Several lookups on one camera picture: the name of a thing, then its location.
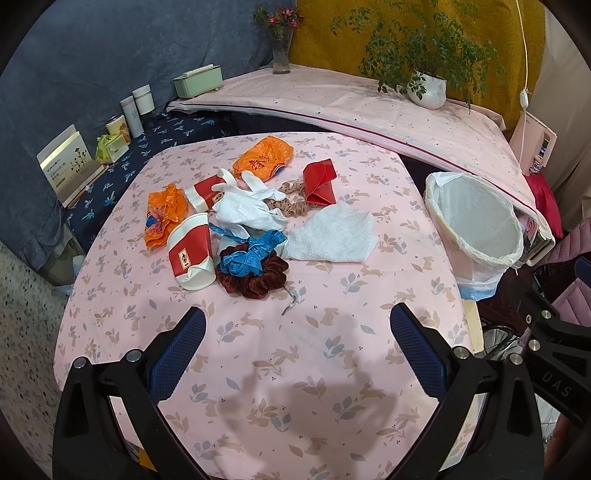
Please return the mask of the glass vase with flowers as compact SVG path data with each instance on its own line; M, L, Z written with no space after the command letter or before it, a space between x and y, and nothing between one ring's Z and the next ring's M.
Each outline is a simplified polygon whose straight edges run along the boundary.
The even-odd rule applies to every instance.
M270 31L271 49L273 50L273 74L290 74L290 45L294 31L304 21L297 7L276 5L270 11L263 4L256 6L253 19L260 26Z

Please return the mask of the cream orange printed box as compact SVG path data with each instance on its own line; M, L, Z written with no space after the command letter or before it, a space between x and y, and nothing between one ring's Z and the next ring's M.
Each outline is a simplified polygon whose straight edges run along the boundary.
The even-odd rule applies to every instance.
M127 145L131 143L131 136L123 114L115 115L110 118L107 121L105 128L109 135L121 135Z

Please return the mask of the red paper envelope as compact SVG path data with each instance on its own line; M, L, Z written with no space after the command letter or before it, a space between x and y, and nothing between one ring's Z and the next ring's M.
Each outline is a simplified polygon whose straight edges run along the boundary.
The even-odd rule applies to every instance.
M336 177L331 159L308 164L303 171L304 200L311 205L322 207L335 204L332 180Z

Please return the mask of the white card stand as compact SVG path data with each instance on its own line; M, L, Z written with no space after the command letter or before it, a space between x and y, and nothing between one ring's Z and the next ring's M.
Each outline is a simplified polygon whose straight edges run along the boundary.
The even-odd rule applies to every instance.
M71 124L38 154L46 179L64 208L71 207L84 189L105 171L95 161L76 127Z

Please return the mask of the beige dotted scrunchie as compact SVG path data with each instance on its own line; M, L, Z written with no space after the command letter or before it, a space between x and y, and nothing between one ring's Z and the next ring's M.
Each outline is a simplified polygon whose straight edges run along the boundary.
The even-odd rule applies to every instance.
M303 181L287 181L280 185L279 191L286 195L283 200L266 199L270 209L279 209L287 218L300 218L308 215L310 205L304 198Z

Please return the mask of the pink rabbit print tablecloth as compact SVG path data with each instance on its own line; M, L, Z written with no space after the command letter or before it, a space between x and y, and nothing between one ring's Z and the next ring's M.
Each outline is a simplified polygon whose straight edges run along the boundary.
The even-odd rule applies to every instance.
M189 187L256 143L230 137L168 148L130 184L93 242L61 323L54 375L144 348L190 307L207 331L160 408L204 470L228 479L383 479L432 415L390 330L405 303L451 345L469 328L445 249L394 152L329 133L288 133L294 158L273 186L331 159L335 197L374 218L378 244L363 263L294 261L287 285L263 300L218 284L188 292L167 252L143 239L147 197Z

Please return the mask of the small orange plastic bag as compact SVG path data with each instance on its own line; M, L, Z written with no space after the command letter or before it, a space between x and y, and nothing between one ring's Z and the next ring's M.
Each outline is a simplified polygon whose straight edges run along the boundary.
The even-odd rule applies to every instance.
M187 217L188 202L174 183L147 197L143 238L148 248L166 244L170 233Z

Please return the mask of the pink puffer jacket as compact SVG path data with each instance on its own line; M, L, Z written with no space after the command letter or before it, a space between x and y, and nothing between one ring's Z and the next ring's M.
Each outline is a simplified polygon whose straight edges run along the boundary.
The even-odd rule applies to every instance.
M562 321L590 326L590 287L576 275L579 259L590 261L590 219L579 223L534 269L543 296Z

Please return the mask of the white cloth glove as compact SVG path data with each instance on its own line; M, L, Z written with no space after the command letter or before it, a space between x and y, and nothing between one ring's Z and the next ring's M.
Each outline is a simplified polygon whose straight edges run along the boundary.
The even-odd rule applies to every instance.
M246 189L238 186L235 177L228 170L219 169L217 176L221 178L221 183L213 185L211 190L221 193L221 199L212 206L219 227L238 237L248 235L249 230L266 232L283 231L287 228L287 218L280 209L270 209L264 203L267 199L286 200L286 194L267 187L250 171L242 172Z

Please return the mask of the mint green box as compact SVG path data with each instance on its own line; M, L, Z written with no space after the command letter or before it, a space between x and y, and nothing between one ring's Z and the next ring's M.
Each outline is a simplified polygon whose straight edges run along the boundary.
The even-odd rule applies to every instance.
M173 85L181 99L190 99L217 90L222 85L221 67L209 64L184 72L173 79Z

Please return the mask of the blue ribbon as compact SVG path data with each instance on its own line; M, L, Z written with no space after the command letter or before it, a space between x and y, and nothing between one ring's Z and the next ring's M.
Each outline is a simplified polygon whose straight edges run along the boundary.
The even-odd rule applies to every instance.
M287 240L287 236L278 230L269 230L259 238L250 236L248 239L238 237L229 230L222 229L211 223L209 229L222 237L228 237L238 244L245 244L245 251L234 251L221 256L219 269L223 274L243 278L249 274L263 275L263 260L273 253L274 249Z

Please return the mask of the pink electronic device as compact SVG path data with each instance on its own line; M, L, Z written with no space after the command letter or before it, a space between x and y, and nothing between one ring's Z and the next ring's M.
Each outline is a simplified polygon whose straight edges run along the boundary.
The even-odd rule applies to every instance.
M556 133L527 111L522 111L510 139L524 175L538 174L549 162L557 141Z

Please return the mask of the large orange plastic bag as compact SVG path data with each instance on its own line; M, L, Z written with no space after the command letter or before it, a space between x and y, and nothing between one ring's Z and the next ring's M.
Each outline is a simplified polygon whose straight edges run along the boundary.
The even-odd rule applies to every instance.
M259 180L267 181L287 167L293 157L293 146L276 136L266 136L232 164L231 172L240 178L243 172L249 171Z

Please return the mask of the small green white box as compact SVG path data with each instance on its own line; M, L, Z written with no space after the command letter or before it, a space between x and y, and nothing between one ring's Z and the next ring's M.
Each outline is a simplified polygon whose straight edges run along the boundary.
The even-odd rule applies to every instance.
M128 145L121 134L107 134L97 138L95 160L100 164L117 162L128 151Z

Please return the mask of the dark red velvet scrunchie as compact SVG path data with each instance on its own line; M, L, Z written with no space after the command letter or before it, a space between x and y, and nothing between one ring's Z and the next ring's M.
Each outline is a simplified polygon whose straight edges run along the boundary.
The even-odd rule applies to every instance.
M245 251L245 244L228 246L219 254L233 253L234 251ZM247 299L260 300L266 298L270 291L283 288L287 282L287 261L284 261L276 254L276 251L263 260L263 275L256 276L249 274L246 277L238 278L229 274L223 274L219 269L219 262L215 267L216 279L229 294L238 294Z

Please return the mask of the navy floral cloth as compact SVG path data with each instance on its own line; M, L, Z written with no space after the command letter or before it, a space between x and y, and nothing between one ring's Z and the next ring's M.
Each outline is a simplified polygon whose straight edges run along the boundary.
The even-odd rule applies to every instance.
M83 252L87 252L127 187L148 161L161 151L198 141L228 137L238 126L228 114L205 111L197 114L171 111L158 115L144 134L132 141L116 163L106 167L88 186L65 220Z

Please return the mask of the pale pink bench cloth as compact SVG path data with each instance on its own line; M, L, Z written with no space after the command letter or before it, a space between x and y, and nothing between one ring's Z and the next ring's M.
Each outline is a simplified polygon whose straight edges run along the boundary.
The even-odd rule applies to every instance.
M293 120L363 140L435 166L467 172L494 185L530 217L535 245L526 248L529 266L555 246L551 229L504 136L501 115L449 100L437 110L418 106L398 93L381 93L377 83L332 70L294 65L290 73L269 68L223 81L221 87L169 109L235 111Z

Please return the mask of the red cloth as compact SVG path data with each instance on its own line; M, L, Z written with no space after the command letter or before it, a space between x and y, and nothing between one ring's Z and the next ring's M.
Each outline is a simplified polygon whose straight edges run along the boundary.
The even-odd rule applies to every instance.
M527 175L525 179L534 195L536 208L548 222L552 234L559 240L563 239L560 210L547 180L541 173Z

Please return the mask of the white tall bottle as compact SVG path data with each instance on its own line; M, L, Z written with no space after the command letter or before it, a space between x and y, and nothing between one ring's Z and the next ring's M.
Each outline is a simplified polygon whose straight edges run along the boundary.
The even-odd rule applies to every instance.
M143 126L133 96L128 96L120 101L120 106L125 117L132 138L138 138L143 133Z

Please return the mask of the white paper napkin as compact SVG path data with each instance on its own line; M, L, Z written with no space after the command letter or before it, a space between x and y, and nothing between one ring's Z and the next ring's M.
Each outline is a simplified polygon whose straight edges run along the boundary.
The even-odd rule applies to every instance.
M370 213L339 202L287 233L280 255L290 260L363 263L378 244Z

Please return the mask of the red paper cup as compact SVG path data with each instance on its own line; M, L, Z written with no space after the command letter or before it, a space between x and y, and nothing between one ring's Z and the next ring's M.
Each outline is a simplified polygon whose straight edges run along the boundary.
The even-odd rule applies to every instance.
M206 213L191 215L175 227L168 236L167 250L173 276L181 288L196 291L214 282Z
M223 196L223 192L214 189L215 185L235 186L235 177L225 169L219 169L217 174L211 175L183 190L184 196L195 213L204 213Z

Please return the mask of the potted green plant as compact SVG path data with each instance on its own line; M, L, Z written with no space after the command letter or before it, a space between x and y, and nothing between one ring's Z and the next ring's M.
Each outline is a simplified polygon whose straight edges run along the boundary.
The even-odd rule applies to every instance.
M470 32L479 8L472 1L376 1L332 18L332 34L366 34L359 71L383 93L398 91L422 99L428 77L447 82L470 105L486 94L489 80L507 82L507 69L489 39Z

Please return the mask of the white jar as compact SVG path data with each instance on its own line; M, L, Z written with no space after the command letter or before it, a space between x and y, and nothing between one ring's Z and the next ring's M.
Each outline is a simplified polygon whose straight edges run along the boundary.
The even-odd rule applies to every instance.
M149 114L155 109L149 84L138 87L132 91L136 109L140 116Z

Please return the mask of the white lined trash bin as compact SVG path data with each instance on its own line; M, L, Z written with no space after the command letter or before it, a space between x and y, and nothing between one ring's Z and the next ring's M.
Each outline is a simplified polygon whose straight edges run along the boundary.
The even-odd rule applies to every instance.
M493 297L505 272L523 254L523 230L513 205L486 181L452 172L427 177L424 201L461 297Z

